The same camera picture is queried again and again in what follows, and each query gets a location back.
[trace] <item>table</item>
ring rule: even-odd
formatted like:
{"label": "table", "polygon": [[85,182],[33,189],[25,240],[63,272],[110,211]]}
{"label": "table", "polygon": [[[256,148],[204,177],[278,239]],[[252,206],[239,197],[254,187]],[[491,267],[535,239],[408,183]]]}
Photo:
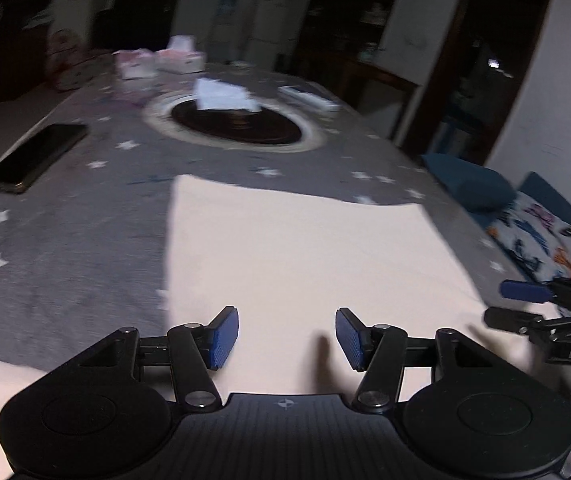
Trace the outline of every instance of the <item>table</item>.
{"label": "table", "polygon": [[24,195],[0,194],[0,360],[51,370],[120,326],[163,335],[166,213],[178,174],[348,202],[422,203],[488,304],[520,274],[425,170],[363,126],[349,107],[319,122],[324,146],[302,153],[226,150],[163,136],[142,120],[146,103],[205,75],[266,98],[294,76],[210,65],[163,74],[124,91],[93,81],[48,123],[81,121],[90,133]]}

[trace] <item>dark doorway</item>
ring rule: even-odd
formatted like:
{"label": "dark doorway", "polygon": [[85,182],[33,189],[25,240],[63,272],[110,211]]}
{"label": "dark doorway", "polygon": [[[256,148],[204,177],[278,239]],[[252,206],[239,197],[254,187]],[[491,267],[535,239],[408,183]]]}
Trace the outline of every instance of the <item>dark doorway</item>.
{"label": "dark doorway", "polygon": [[549,0],[459,0],[402,150],[484,164],[512,109]]}
{"label": "dark doorway", "polygon": [[93,46],[161,50],[168,44],[177,0],[115,0],[95,18]]}

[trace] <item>blue pillow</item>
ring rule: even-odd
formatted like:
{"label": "blue pillow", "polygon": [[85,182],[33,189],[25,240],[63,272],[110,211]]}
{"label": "blue pillow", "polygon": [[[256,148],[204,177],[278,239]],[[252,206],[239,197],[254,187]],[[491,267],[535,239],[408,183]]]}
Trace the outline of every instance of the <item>blue pillow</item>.
{"label": "blue pillow", "polygon": [[517,196],[510,183],[489,168],[442,153],[422,158],[428,171],[470,212],[499,211]]}

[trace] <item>white paper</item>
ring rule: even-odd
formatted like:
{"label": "white paper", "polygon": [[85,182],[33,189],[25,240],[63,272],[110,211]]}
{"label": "white paper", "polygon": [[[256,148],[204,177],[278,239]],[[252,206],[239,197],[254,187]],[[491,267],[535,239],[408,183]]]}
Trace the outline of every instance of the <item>white paper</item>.
{"label": "white paper", "polygon": [[245,87],[206,77],[200,77],[195,82],[195,96],[198,110],[261,110]]}

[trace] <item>pivot screw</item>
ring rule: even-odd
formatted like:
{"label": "pivot screw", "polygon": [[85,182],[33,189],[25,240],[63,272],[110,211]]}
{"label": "pivot screw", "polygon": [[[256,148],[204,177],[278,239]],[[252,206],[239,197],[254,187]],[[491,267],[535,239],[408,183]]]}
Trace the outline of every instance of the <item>pivot screw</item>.
{"label": "pivot screw", "polygon": [[195,408],[206,408],[214,404],[215,400],[214,394],[203,390],[196,390],[186,395],[186,402]]}
{"label": "pivot screw", "polygon": [[388,397],[387,394],[374,390],[359,394],[357,399],[359,402],[361,402],[361,404],[370,408],[380,408],[390,402],[390,397]]}

